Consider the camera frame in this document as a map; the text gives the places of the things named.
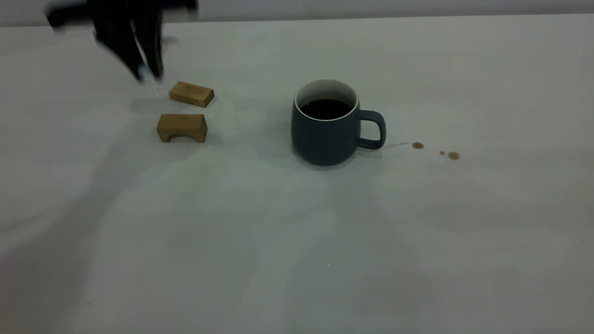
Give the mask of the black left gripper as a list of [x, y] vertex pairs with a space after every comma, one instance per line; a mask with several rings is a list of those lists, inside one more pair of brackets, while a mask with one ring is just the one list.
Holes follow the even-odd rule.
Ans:
[[77, 0], [53, 2], [46, 19], [56, 29], [78, 22], [93, 21], [96, 40], [126, 65], [138, 82], [143, 82], [144, 59], [157, 80], [163, 76], [162, 13], [185, 8], [196, 13], [197, 0]]

